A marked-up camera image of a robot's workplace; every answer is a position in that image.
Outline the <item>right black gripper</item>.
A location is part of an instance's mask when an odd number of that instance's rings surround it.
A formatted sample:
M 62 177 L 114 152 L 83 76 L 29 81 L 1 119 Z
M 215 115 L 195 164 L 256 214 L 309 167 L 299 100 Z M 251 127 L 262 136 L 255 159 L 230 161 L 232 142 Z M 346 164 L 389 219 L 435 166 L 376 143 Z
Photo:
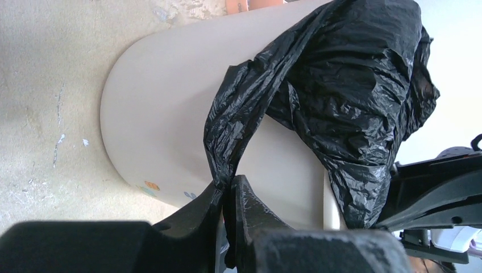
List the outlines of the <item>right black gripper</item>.
M 457 264 L 480 259 L 481 152 L 396 163 L 375 228 L 402 230 L 399 240 L 413 257 Z

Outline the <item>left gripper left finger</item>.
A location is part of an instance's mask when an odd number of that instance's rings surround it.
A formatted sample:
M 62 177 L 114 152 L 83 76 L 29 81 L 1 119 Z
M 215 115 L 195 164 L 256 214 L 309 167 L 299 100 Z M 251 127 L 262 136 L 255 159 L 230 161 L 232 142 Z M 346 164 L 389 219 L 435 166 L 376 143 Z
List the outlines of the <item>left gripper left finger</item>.
M 28 221 L 1 236 L 2 272 L 214 272 L 214 184 L 161 222 Z

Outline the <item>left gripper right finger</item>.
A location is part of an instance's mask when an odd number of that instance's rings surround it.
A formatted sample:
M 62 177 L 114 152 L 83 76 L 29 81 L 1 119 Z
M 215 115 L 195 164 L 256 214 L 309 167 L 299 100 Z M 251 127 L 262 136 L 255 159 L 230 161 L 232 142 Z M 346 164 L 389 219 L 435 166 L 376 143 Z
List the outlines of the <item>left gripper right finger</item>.
M 401 243 L 378 230 L 295 230 L 254 194 L 244 175 L 231 182 L 224 206 L 238 272 L 411 272 Z

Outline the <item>black plastic trash bag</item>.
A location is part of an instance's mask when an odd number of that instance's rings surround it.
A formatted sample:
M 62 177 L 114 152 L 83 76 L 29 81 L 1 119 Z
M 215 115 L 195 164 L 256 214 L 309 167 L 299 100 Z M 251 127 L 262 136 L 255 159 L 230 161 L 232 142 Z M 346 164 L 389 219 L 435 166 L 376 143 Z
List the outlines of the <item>black plastic trash bag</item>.
M 439 97 L 431 37 L 415 1 L 332 1 L 231 66 L 203 144 L 215 186 L 233 180 L 265 115 L 294 131 L 328 170 L 349 228 L 370 228 L 387 201 L 403 141 Z

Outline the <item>beige round trash bin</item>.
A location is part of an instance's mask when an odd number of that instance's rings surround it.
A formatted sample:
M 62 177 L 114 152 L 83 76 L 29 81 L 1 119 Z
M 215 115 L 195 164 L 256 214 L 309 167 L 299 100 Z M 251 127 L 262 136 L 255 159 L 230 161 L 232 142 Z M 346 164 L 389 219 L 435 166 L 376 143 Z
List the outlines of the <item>beige round trash bin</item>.
M 106 152 L 130 185 L 182 207 L 211 182 L 203 128 L 227 69 L 252 59 L 322 1 L 202 20 L 129 47 L 102 94 Z M 237 173 L 295 229 L 345 229 L 323 165 L 300 137 L 265 116 Z

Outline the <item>orange plastic file organizer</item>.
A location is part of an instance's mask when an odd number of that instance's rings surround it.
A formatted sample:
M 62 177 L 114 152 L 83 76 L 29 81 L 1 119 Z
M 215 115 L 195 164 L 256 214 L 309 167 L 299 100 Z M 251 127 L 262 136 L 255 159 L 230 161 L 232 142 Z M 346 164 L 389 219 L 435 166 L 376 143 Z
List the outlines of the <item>orange plastic file organizer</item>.
M 237 14 L 245 11 L 262 9 L 288 3 L 285 0 L 225 0 L 228 14 Z

